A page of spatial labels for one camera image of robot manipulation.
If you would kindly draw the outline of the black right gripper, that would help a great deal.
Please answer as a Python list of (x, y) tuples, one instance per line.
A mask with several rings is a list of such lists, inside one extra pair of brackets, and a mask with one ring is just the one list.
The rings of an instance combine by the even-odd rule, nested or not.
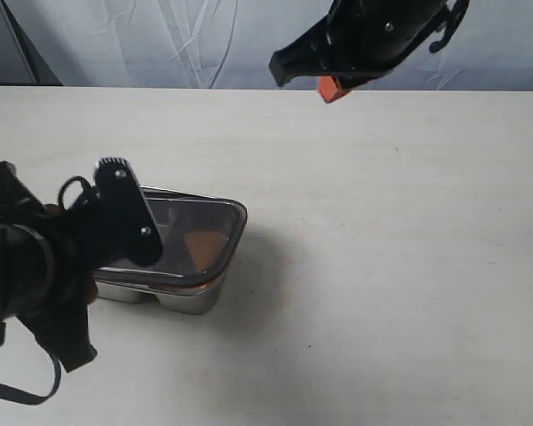
[(389, 74), (447, 26), (451, 14), (445, 1), (334, 1), (324, 17), (273, 53), (269, 70), (280, 87), (320, 76), (316, 90), (330, 104), (351, 91), (339, 80), (353, 85)]

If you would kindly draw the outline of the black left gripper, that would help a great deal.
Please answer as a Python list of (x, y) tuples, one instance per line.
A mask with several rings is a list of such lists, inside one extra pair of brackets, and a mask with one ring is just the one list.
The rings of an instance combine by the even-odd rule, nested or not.
[(126, 258), (155, 264), (163, 243), (138, 179), (124, 158), (104, 157), (84, 183), (83, 197), (59, 215), (45, 219), (52, 236), (55, 279), (46, 301), (76, 295), (92, 272)]

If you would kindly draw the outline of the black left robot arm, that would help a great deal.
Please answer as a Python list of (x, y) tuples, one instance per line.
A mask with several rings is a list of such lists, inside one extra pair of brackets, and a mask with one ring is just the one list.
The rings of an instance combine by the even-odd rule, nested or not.
[(91, 344), (87, 285), (92, 273), (126, 258), (144, 267), (163, 254), (162, 239), (131, 165), (99, 159), (82, 193), (52, 214), (0, 162), (0, 346), (17, 318), (71, 372), (97, 355)]

